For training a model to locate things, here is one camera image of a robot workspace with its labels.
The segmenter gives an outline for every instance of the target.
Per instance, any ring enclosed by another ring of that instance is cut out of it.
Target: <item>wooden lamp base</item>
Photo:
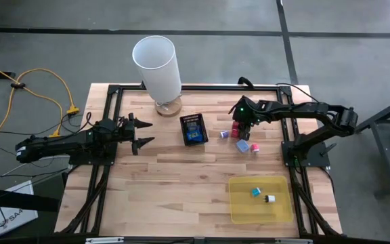
[[[181,98],[178,97],[174,101],[158,106],[157,104],[154,106],[158,114],[164,117],[173,117],[178,115],[181,110]]]

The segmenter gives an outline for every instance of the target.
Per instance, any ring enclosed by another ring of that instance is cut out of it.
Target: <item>white paper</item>
[[[29,180],[17,186],[13,186],[11,188],[8,188],[6,191],[13,191],[27,184],[31,184],[31,181]],[[30,194],[30,195],[34,194],[32,185],[25,186],[24,188],[19,189],[16,192],[23,193],[23,194]],[[3,227],[0,228],[0,235],[7,233],[39,217],[37,211],[35,210],[23,210],[23,209],[11,208],[11,207],[2,207],[1,210],[4,213],[7,222]],[[4,224],[4,218],[0,212],[0,226],[2,224]]]

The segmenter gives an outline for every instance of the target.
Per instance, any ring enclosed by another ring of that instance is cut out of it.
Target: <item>red cube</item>
[[[231,137],[232,138],[238,138],[238,130],[237,129],[233,129],[231,131]]]
[[[260,151],[260,148],[258,147],[257,144],[252,144],[252,146],[251,146],[251,151],[252,151],[253,153],[257,153],[257,152]]]
[[[233,122],[233,127],[232,129],[237,129],[238,130],[238,122],[237,121],[234,121]]]

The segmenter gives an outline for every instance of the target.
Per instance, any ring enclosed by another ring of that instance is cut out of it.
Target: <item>white cylinder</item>
[[[132,58],[154,101],[171,102],[180,95],[179,66],[172,41],[161,36],[146,37],[136,43]]]
[[[267,200],[268,203],[274,203],[276,201],[275,196],[269,195],[269,196],[266,196],[266,197],[267,197],[266,200]]]

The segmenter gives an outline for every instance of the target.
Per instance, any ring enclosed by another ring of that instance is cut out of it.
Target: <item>pink cube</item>
[[[259,152],[259,151],[260,151],[260,148],[258,147],[257,144],[252,144],[252,145],[251,145],[251,152],[257,153],[257,152]]]

